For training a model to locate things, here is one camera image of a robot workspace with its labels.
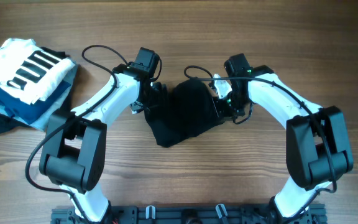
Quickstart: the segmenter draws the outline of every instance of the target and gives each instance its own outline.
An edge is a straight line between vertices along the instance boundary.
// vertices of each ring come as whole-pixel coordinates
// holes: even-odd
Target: wood surface
[[[358,1],[0,4],[0,45],[9,37],[64,50],[81,64],[73,106],[108,80],[81,58],[88,45],[108,45],[127,60],[140,47],[156,51],[159,81],[169,86],[186,80],[187,65],[225,75],[224,61],[244,52],[306,99],[342,109],[354,170],[316,202],[326,204],[329,223],[358,223]],[[121,63],[103,49],[88,55],[109,68]],[[25,162],[44,136],[23,128],[0,135],[0,223],[49,223],[51,209],[70,205],[25,180]],[[38,161],[32,177],[52,186]],[[168,149],[156,145],[143,114],[126,109],[108,131],[101,183],[113,205],[230,204],[267,203],[287,178],[285,131],[259,106],[247,123],[227,122]]]

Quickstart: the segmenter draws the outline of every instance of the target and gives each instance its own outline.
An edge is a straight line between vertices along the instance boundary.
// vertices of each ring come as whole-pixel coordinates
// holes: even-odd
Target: white cloth
[[[74,66],[69,58],[43,51],[32,39],[7,39],[0,47],[0,87],[27,104],[45,101]]]

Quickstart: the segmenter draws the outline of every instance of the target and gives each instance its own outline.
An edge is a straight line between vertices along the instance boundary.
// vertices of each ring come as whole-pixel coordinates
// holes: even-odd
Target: black cable
[[[317,197],[317,195],[320,192],[324,191],[324,192],[328,192],[328,193],[331,193],[331,194],[336,192],[337,183],[336,183],[335,170],[334,170],[334,166],[333,166],[333,159],[331,157],[331,152],[329,151],[328,142],[327,142],[326,136],[324,134],[323,128],[321,127],[321,124],[319,124],[317,122],[314,114],[309,110],[309,108],[305,105],[305,103],[300,101],[292,92],[290,92],[289,90],[287,90],[286,88],[280,86],[279,84],[277,84],[275,82],[271,82],[271,81],[265,80],[263,78],[253,78],[253,77],[197,78],[197,77],[191,77],[191,76],[187,75],[187,73],[186,73],[187,69],[188,69],[188,67],[185,68],[185,72],[184,72],[185,76],[188,77],[188,78],[195,78],[195,79],[197,79],[199,81],[207,81],[208,82],[208,81],[220,81],[220,80],[250,80],[250,81],[258,81],[258,82],[268,83],[269,85],[275,86],[275,87],[281,89],[282,91],[284,91],[286,94],[288,94],[291,98],[293,98],[309,114],[310,120],[316,126],[318,135],[323,140],[323,145],[324,145],[324,148],[325,148],[326,154],[327,154],[327,160],[328,160],[328,165],[329,165],[329,173],[330,173],[330,176],[331,176],[331,181],[333,183],[333,188],[332,189],[327,189],[327,188],[317,189],[316,192],[312,195],[312,197],[305,203],[305,205],[303,207],[301,207],[291,217],[291,219],[298,218],[298,216],[312,203],[312,201]],[[208,74],[211,74],[205,68],[200,67],[200,69],[205,71],[205,72],[207,72]]]
[[[150,79],[151,82],[155,82],[158,80],[158,78],[160,77],[160,74],[161,74],[161,70],[162,70],[162,60],[160,59],[160,71],[158,72],[157,77]]]
[[[76,116],[75,118],[69,120],[68,122],[66,122],[65,124],[62,124],[60,125],[57,129],[53,130],[50,134],[48,134],[38,145],[37,147],[35,147],[35,149],[31,152],[28,160],[27,160],[27,163],[25,165],[25,178],[27,179],[27,181],[33,185],[35,188],[37,189],[40,189],[40,190],[44,190],[44,191],[48,191],[48,192],[61,192],[61,193],[66,193],[68,195],[70,195],[70,198],[73,199],[74,201],[74,204],[76,205],[77,209],[81,212],[81,215],[84,217],[85,219],[85,222],[86,223],[92,223],[88,217],[86,216],[84,210],[81,208],[81,205],[80,203],[78,202],[77,198],[75,197],[75,194],[69,190],[63,190],[63,189],[54,189],[54,188],[49,188],[49,187],[42,187],[40,185],[38,185],[37,183],[35,183],[32,179],[31,179],[31,176],[30,176],[30,166],[31,166],[31,162],[32,160],[34,159],[34,156],[36,155],[36,153],[41,149],[41,147],[47,142],[49,141],[49,139],[51,139],[52,137],[54,137],[54,135],[56,135],[59,131],[65,129],[65,128],[68,128],[70,127],[71,125],[73,125],[75,122],[79,121],[83,116],[85,116],[86,114],[92,112],[100,103],[102,103],[116,88],[117,88],[117,77],[115,76],[115,74],[110,71],[108,68],[98,64],[98,63],[95,63],[89,59],[87,59],[85,57],[85,52],[90,49],[90,48],[93,48],[93,47],[102,47],[102,48],[105,48],[105,49],[109,49],[109,50],[112,50],[114,53],[116,53],[120,58],[123,59],[123,61],[127,64],[127,61],[124,59],[124,57],[116,52],[114,49],[110,48],[110,47],[107,47],[107,46],[103,46],[103,45],[91,45],[87,48],[85,48],[83,51],[82,51],[82,57],[89,63],[99,67],[99,68],[102,68],[103,70],[107,71],[108,73],[110,73],[110,75],[112,75],[113,79],[114,79],[114,85],[111,87],[111,89],[100,99],[98,100],[94,105],[90,106],[88,109],[86,109],[82,114]]]
[[[248,121],[249,118],[251,118],[251,116],[252,116],[252,109],[253,109],[253,107],[254,107],[254,103],[251,102],[251,103],[249,104],[248,116],[247,116],[246,118],[244,118],[243,120],[238,121],[238,122],[236,122],[236,118],[233,117],[233,123],[234,123],[234,124],[242,124],[242,123]]]

